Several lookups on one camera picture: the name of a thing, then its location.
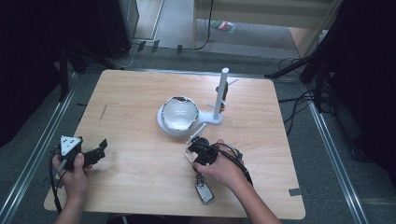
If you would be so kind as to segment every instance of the white stand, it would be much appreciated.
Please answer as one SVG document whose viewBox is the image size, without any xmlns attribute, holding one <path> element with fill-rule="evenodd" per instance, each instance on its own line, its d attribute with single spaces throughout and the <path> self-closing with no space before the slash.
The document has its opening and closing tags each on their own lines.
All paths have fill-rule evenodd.
<svg viewBox="0 0 396 224">
<path fill-rule="evenodd" d="M 220 125 L 223 121 L 223 116 L 220 114 L 220 107 L 221 107 L 221 103 L 224 103 L 224 102 L 222 102 L 222 96 L 224 94 L 228 72 L 229 72 L 228 68 L 223 68 L 221 71 L 218 96 L 216 99 L 215 110 L 213 112 L 206 112 L 206 111 L 199 109 L 198 121 L 196 122 L 195 125 L 190 127 L 187 131 L 175 132 L 175 131 L 167 128 L 166 125 L 163 123 L 163 105 L 162 105 L 157 113 L 157 121 L 158 121 L 158 124 L 160 125 L 161 129 L 164 132 L 166 132 L 172 136 L 182 137 L 182 136 L 187 136 L 189 134 L 192 134 L 195 131 L 195 129 L 202 124 L 202 127 L 195 134 L 191 135 L 191 139 L 187 142 L 187 143 L 189 143 L 193 138 L 199 136 L 202 133 L 206 124 Z"/>
</svg>

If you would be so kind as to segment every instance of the white bowl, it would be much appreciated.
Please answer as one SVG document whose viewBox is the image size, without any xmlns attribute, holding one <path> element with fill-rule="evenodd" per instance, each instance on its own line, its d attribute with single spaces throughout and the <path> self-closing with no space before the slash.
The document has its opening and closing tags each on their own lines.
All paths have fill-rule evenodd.
<svg viewBox="0 0 396 224">
<path fill-rule="evenodd" d="M 195 128 L 198 117 L 198 106 L 188 97 L 175 96 L 163 105 L 163 124 L 171 132 L 189 132 Z"/>
</svg>

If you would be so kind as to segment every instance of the metal frame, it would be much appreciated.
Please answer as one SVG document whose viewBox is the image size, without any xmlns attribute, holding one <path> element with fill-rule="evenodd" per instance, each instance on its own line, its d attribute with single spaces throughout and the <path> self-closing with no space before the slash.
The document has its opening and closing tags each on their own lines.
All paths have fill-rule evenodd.
<svg viewBox="0 0 396 224">
<path fill-rule="evenodd" d="M 46 129 L 41 134 L 37 145 L 35 145 L 35 149 L 33 150 L 32 155 L 23 167 L 20 176 L 12 186 L 11 191 L 9 192 L 6 201 L 3 204 L 2 209 L 0 210 L 0 223 L 11 223 L 11 219 L 13 218 L 23 198 L 24 193 L 29 187 L 33 176 L 35 175 L 35 171 L 37 170 L 40 162 L 42 161 L 43 156 L 47 152 L 50 140 L 54 135 L 56 129 L 58 128 L 58 125 L 62 117 L 64 116 L 65 110 L 69 106 L 70 100 L 72 99 L 75 91 L 75 83 L 77 83 L 77 81 L 78 75 L 76 73 L 73 73 L 70 84 L 70 92 L 65 96 L 64 101 L 58 103 L 57 107 L 55 108 L 55 111 L 52 114 L 52 117 L 50 118 Z"/>
<path fill-rule="evenodd" d="M 310 104 L 312 116 L 314 117 L 315 123 L 318 126 L 320 136 L 323 140 L 324 146 L 326 147 L 329 159 L 332 163 L 335 175 L 337 176 L 341 190 L 346 198 L 346 203 L 349 206 L 350 213 L 355 220 L 355 223 L 369 223 L 369 220 L 364 212 L 361 205 L 361 200 L 349 178 L 347 170 L 338 154 L 337 148 L 332 140 L 332 136 L 327 128 L 326 122 L 323 116 L 317 111 L 316 106 Z"/>
<path fill-rule="evenodd" d="M 146 71 L 146 72 L 162 72 L 162 73 L 178 73 L 178 74 L 195 74 L 195 75 L 202 75 L 202 76 L 218 76 L 220 73 L 213 73 L 213 72 L 193 72 L 193 71 L 175 71 L 175 70 L 154 70 L 154 69 L 138 69 L 135 71 Z M 230 74 L 230 77 L 254 77 L 254 78 L 264 78 L 260 75 L 247 75 L 247 74 Z M 74 95 L 75 86 L 78 81 L 78 74 L 74 73 L 71 78 L 70 83 L 70 92 L 66 95 L 63 102 L 60 102 L 52 117 L 49 120 L 49 123 L 42 133 L 35 149 L 30 156 L 28 162 L 24 166 L 18 180 L 11 188 L 7 199 L 0 210 L 0 222 L 3 224 L 8 224 L 11 222 L 21 199 L 26 192 L 27 188 L 35 171 L 41 162 L 44 154 L 46 153 L 46 149 L 50 143 L 52 136 L 54 135 L 62 117 L 64 116 L 64 112 L 69 106 L 69 103 Z M 282 81 L 276 80 L 278 82 L 293 82 L 293 81 Z M 318 131 L 320 136 L 323 140 L 324 146 L 328 152 L 330 161 L 332 163 L 332 167 L 334 172 L 337 176 L 339 184 L 341 186 L 342 191 L 344 192 L 344 196 L 346 198 L 346 202 L 349 206 L 350 212 L 355 220 L 356 223 L 369 223 L 367 216 L 363 210 L 361 205 L 361 200 L 353 187 L 353 184 L 348 176 L 347 170 L 342 163 L 342 160 L 337 152 L 337 148 L 332 140 L 332 136 L 327 128 L 326 122 L 321 114 L 316 110 L 315 106 L 310 104 L 309 108 L 311 110 L 312 116 L 315 120 L 315 123 L 318 126 Z"/>
</svg>

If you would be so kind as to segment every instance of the person's left hand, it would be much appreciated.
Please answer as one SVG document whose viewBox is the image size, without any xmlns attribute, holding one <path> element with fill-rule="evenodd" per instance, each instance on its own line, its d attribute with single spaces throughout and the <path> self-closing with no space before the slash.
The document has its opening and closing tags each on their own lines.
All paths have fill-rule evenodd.
<svg viewBox="0 0 396 224">
<path fill-rule="evenodd" d="M 61 165 L 59 155 L 56 155 L 52 159 L 52 165 L 58 170 Z M 88 173 L 87 169 L 91 169 L 92 166 L 90 165 L 83 168 L 83 165 L 84 155 L 82 153 L 78 153 L 74 161 L 74 171 L 61 171 L 58 173 L 58 176 L 62 176 L 64 172 L 66 172 L 62 177 L 62 182 L 64 183 L 67 194 L 66 205 L 71 203 L 73 205 L 84 206 L 87 201 L 88 180 L 86 174 Z"/>
</svg>

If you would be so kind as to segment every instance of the table top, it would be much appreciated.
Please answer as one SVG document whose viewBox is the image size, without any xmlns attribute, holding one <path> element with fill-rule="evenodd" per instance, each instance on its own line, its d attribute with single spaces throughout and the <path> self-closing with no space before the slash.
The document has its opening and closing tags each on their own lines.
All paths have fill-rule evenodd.
<svg viewBox="0 0 396 224">
<path fill-rule="evenodd" d="M 82 150 L 107 139 L 106 157 L 89 175 L 86 211 L 204 217 L 246 217 L 233 193 L 207 176 L 215 200 L 203 205 L 186 159 L 189 137 L 173 137 L 157 123 L 159 108 L 173 96 L 190 97 L 201 110 L 216 100 L 218 76 L 106 70 L 101 75 L 75 136 Z M 238 78 L 228 89 L 223 122 L 207 125 L 202 137 L 238 148 L 255 190 L 279 218 L 305 216 L 299 184 L 276 98 L 268 79 Z M 58 190 L 61 203 L 64 189 Z M 55 210 L 52 192 L 44 202 Z"/>
</svg>

